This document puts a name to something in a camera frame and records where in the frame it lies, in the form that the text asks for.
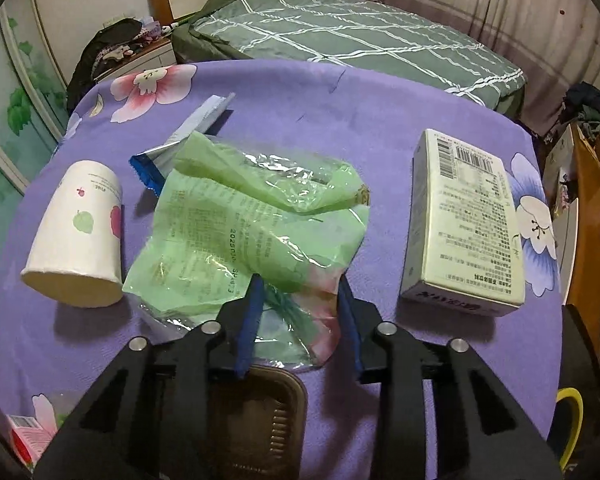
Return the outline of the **dark clothes on nightstand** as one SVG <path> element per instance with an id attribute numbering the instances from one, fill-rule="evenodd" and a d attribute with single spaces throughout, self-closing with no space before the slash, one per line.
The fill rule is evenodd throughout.
<path id="1" fill-rule="evenodd" d="M 66 110 L 69 115 L 82 98 L 93 88 L 96 68 L 102 58 L 118 47 L 129 46 L 138 36 L 142 24 L 135 18 L 122 18 L 101 29 L 84 48 L 66 91 Z"/>

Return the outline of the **yellow rimmed blue trash bin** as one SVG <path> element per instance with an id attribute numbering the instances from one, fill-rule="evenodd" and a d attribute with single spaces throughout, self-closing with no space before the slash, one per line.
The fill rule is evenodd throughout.
<path id="1" fill-rule="evenodd" d="M 583 424 L 584 404 L 581 393 L 572 387 L 557 391 L 555 411 L 547 444 L 565 471 L 577 446 Z"/>

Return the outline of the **pile of clothes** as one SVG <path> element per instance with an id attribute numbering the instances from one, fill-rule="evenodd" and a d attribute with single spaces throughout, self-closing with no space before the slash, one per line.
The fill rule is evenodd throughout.
<path id="1" fill-rule="evenodd" d="M 600 89 L 581 81 L 573 84 L 562 98 L 562 111 L 558 120 L 565 124 L 581 114 L 589 118 L 600 119 Z"/>

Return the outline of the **pink white window curtain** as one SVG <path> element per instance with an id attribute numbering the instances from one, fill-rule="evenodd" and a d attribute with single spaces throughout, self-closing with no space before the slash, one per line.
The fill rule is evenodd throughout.
<path id="1" fill-rule="evenodd" d="M 546 133 L 577 82 L 600 89 L 600 11 L 593 0 L 384 0 L 447 24 L 527 76 L 521 120 Z"/>

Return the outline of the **brown plastic tray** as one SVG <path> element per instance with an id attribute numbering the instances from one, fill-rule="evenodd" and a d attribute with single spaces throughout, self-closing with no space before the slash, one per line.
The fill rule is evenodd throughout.
<path id="1" fill-rule="evenodd" d="M 211 465 L 217 479 L 297 479 L 308 394 L 281 368 L 222 372 L 208 390 Z"/>

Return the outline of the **green plastic snack wrapper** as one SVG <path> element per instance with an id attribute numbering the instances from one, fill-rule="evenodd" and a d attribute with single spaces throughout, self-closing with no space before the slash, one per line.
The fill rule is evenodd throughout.
<path id="1" fill-rule="evenodd" d="M 195 132 L 175 152 L 124 291 L 172 333 L 265 284 L 254 357 L 322 366 L 340 328 L 338 283 L 365 236 L 370 192 L 348 162 Z"/>

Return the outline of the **white green cardboard box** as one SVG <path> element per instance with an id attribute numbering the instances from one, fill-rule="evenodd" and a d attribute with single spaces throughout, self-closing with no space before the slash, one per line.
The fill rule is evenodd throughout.
<path id="1" fill-rule="evenodd" d="M 494 318 L 524 304 L 515 204 L 498 156 L 434 129 L 422 133 L 401 296 Z"/>

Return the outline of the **wooden low cabinet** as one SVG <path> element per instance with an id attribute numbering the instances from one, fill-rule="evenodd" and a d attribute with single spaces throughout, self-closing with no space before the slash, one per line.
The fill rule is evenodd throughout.
<path id="1" fill-rule="evenodd" d="M 576 189 L 576 198 L 554 220 L 560 290 L 575 307 L 600 355 L 600 162 L 577 124 L 566 128 L 548 154 L 542 175 L 551 205 L 558 184 Z"/>

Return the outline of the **green plaid bed quilt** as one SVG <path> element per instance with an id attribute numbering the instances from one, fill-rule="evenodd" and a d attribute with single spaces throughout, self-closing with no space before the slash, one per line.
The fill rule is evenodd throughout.
<path id="1" fill-rule="evenodd" d="M 174 30 L 178 62 L 283 58 L 426 84 L 515 116 L 524 71 L 456 29 L 368 0 L 208 0 Z"/>

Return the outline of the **pink strawberry milk carton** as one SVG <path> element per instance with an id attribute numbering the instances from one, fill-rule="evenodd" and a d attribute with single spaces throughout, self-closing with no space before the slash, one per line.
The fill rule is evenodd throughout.
<path id="1" fill-rule="evenodd" d="M 12 447 L 23 465 L 32 470 L 57 432 L 56 422 L 35 417 L 8 415 L 9 437 Z"/>

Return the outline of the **white bedside nightstand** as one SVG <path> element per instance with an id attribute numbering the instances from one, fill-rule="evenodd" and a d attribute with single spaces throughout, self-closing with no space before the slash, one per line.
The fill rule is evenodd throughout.
<path id="1" fill-rule="evenodd" d="M 130 58 L 124 60 L 116 67 L 110 68 L 94 78 L 94 81 L 116 79 L 118 77 L 143 72 L 144 70 L 154 70 L 162 66 L 170 66 L 176 63 L 176 58 L 169 37 L 161 38 L 158 41 L 148 44 L 145 49 L 139 50 Z"/>

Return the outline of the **white paper cup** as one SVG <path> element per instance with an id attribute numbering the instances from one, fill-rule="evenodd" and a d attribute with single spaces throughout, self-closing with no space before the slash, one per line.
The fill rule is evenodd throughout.
<path id="1" fill-rule="evenodd" d="M 21 279 L 66 306 L 112 306 L 123 296 L 121 237 L 118 177 L 100 162 L 75 162 L 46 207 Z"/>

